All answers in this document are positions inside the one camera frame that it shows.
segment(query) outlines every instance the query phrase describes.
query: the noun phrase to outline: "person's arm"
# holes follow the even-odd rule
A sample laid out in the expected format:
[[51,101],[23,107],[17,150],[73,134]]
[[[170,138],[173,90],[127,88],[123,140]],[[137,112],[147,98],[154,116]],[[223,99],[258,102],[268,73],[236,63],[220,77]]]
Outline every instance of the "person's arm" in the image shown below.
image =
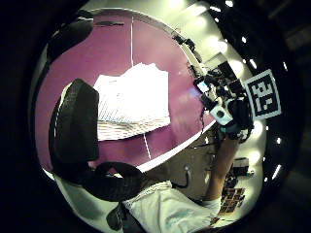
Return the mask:
[[238,140],[230,140],[228,137],[223,141],[214,161],[210,182],[203,201],[216,200],[222,196],[225,176],[233,163],[238,145]]

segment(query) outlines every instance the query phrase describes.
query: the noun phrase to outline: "white shorts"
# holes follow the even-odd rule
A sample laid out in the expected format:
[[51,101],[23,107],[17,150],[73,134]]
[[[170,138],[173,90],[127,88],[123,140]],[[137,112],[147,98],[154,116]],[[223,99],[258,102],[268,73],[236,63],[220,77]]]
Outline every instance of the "white shorts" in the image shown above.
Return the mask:
[[199,206],[167,181],[144,189],[123,204],[149,233],[191,233],[210,225],[221,209],[221,197]]

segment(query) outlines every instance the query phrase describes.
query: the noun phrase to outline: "stack of papers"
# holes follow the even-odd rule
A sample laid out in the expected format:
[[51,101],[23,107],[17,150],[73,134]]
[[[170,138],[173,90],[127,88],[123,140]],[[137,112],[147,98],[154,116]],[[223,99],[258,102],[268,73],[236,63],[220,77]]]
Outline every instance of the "stack of papers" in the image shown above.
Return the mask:
[[168,73],[139,63],[119,77],[100,75],[98,140],[117,140],[150,132],[170,123]]

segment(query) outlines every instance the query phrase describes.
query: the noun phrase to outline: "person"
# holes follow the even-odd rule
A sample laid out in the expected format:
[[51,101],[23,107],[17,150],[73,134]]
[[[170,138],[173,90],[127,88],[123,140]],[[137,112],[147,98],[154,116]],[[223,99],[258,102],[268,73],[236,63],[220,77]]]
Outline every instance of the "person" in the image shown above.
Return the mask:
[[214,160],[205,196],[198,205],[170,181],[157,182],[146,177],[142,191],[123,202],[149,233],[191,233],[207,229],[221,209],[225,176],[239,147],[238,137],[226,135]]

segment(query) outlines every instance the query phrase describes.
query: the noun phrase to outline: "purple desk surface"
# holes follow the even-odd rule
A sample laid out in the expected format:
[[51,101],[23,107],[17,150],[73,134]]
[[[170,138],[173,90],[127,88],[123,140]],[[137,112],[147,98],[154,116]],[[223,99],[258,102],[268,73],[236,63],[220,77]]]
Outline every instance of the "purple desk surface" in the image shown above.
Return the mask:
[[[100,158],[95,165],[113,160],[139,166],[168,153],[201,130],[202,105],[192,85],[187,58],[179,45],[161,29],[134,20],[131,42],[131,18],[101,16],[98,20],[123,21],[124,26],[94,27],[86,40],[63,53],[52,65],[43,81],[36,103],[36,145],[44,169],[52,169],[48,131],[52,109],[63,87],[76,78],[94,85],[100,74],[119,76],[131,67],[131,43],[134,65],[155,63],[169,73],[170,125],[146,134],[149,158],[143,135],[99,142]],[[204,117],[211,124],[210,116]]]

